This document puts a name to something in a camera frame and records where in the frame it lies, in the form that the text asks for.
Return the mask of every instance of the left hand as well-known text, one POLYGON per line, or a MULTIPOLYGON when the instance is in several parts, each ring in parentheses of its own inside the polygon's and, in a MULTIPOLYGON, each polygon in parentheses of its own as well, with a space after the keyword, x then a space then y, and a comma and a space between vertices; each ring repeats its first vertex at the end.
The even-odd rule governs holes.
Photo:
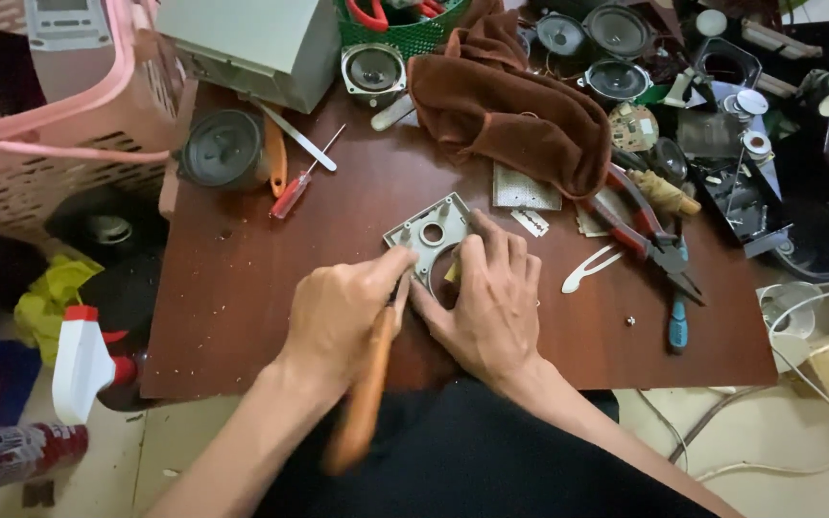
POLYGON ((373 321, 400 278, 395 301, 398 334, 410 286, 407 271, 417 257, 396 246, 365 263, 316 268, 296 285, 290 329, 277 361, 343 394, 367 356, 373 321))

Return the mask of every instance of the right hand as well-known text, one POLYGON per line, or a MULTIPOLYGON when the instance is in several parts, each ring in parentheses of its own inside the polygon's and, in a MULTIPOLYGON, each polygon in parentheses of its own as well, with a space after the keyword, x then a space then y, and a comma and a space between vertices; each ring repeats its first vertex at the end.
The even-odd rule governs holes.
POLYGON ((477 234, 459 245, 461 290, 445 310, 417 281, 414 308, 462 367, 492 390, 520 376, 539 358, 536 295, 543 262, 527 253, 527 241, 506 232, 481 211, 472 211, 477 234))

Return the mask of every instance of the basket handle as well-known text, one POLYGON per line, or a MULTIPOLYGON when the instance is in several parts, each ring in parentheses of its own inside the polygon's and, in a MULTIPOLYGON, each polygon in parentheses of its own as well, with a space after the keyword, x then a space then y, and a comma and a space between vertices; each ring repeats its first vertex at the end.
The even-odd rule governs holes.
POLYGON ((92 149, 89 147, 55 147, 27 142, 12 142, 0 140, 0 151, 17 155, 34 155, 51 159, 83 159, 105 160, 124 164, 151 164, 168 159, 168 151, 157 153, 131 153, 129 151, 111 151, 108 149, 92 149))

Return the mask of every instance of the red screwdriver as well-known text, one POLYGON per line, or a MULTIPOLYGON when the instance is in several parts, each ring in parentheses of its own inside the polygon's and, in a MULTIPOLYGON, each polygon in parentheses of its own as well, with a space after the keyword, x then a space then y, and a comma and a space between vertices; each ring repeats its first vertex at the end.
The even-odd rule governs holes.
MULTIPOLYGON (((334 134, 332 140, 325 145, 325 148, 322 149, 322 152, 327 152, 328 149, 334 144, 334 141, 337 140, 338 135, 344 131, 344 128, 347 127, 347 124, 341 126, 337 133, 334 134)), ((290 209, 293 208, 293 205, 296 204, 296 200, 299 199, 299 196, 306 191, 306 187, 308 187, 309 180, 312 179, 311 172, 315 169, 316 164, 319 161, 315 160, 312 162, 312 165, 309 166, 308 171, 302 171, 299 173, 299 177, 293 179, 292 182, 289 182, 286 185, 286 189, 284 189, 284 193, 277 198, 277 201, 271 207, 271 212, 268 213, 269 216, 273 216, 277 219, 286 218, 286 215, 289 214, 290 209)))

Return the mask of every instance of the perforated metal sheet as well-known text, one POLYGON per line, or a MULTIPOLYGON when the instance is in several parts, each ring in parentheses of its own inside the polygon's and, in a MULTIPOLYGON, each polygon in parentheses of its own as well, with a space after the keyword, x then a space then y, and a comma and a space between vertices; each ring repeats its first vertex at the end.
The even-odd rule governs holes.
POLYGON ((562 210, 562 194, 548 183, 495 162, 492 205, 525 210, 562 210))

